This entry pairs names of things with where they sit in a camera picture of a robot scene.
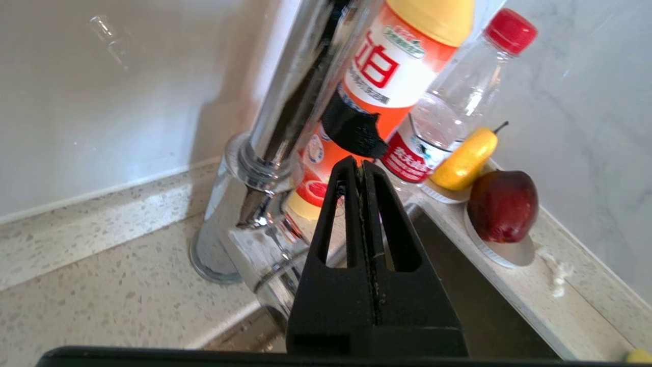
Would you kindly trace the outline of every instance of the wall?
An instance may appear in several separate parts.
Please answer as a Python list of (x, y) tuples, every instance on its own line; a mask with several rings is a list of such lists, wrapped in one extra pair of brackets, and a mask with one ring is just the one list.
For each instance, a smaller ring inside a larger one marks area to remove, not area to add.
[[(274, 55), (246, 73), (279, 3), (291, 20), (296, 1), (3, 1), (0, 223), (218, 157), (266, 91)], [(97, 14), (128, 29), (122, 64)]]
[(652, 304), (652, 2), (510, 0), (540, 35), (503, 79), (487, 123), (496, 161)]

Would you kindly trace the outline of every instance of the red bottle cap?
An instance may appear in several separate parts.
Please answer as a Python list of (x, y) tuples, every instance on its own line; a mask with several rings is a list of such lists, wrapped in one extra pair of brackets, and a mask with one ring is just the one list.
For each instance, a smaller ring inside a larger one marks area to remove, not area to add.
[(501, 9), (496, 13), (484, 34), (496, 46), (512, 55), (518, 55), (537, 38), (537, 28), (527, 19), (511, 9)]

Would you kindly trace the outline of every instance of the red apple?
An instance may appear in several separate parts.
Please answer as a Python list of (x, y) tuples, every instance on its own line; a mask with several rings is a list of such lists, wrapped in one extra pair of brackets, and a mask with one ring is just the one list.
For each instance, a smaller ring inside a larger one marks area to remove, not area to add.
[(473, 183), (468, 211), (483, 240), (520, 242), (539, 212), (537, 188), (525, 172), (489, 172)]

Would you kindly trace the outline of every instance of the pear stem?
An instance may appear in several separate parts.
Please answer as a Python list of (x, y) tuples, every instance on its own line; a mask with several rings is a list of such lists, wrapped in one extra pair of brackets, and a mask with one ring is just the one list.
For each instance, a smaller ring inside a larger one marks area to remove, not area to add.
[(498, 131), (500, 131), (500, 129), (504, 128), (507, 125), (509, 125), (509, 121), (503, 122), (502, 125), (500, 125), (499, 127), (496, 127), (496, 129), (494, 130), (494, 134), (498, 134)]

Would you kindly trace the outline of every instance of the faucet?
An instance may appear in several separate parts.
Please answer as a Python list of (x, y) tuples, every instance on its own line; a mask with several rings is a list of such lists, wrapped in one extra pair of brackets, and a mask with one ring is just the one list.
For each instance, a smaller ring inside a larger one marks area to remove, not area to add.
[[(301, 1), (255, 125), (228, 142), (204, 223), (190, 245), (190, 260), (203, 278), (243, 280), (282, 330), (309, 244), (284, 209), (303, 177), (301, 133), (316, 126), (376, 3)], [(341, 18), (333, 16), (342, 9)]]

